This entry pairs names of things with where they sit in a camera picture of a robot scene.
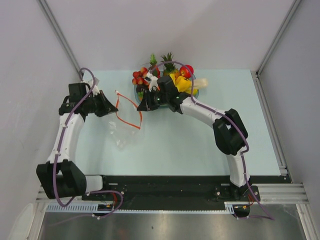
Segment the clear zip top bag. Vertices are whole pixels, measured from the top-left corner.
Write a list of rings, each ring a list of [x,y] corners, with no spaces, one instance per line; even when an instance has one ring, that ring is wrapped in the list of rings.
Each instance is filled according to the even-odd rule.
[[[118,90],[115,107],[118,111],[112,115],[108,121],[108,129],[115,146],[124,150],[126,146],[132,144],[138,132],[142,129],[143,114],[137,110],[137,103],[130,97],[122,94]]]

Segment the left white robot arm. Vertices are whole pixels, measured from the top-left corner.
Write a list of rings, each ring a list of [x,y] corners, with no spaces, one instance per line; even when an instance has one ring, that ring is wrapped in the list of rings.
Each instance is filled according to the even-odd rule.
[[[81,81],[68,86],[69,94],[59,110],[59,129],[53,149],[36,175],[49,199],[78,197],[86,193],[100,200],[110,196],[111,188],[103,183],[100,174],[85,175],[76,165],[76,150],[86,117],[94,114],[101,118],[117,113],[118,109],[93,82]]]

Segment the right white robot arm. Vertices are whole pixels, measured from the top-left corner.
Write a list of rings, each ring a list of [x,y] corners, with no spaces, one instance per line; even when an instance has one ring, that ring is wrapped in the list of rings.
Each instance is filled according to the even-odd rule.
[[[192,94],[179,92],[170,76],[157,78],[147,73],[145,80],[149,89],[143,91],[138,111],[149,112],[167,106],[172,112],[191,116],[213,129],[215,144],[227,157],[231,196],[242,201],[249,194],[246,184],[250,175],[244,162],[244,153],[249,151],[248,132],[239,113],[231,108],[221,111],[196,100]]]

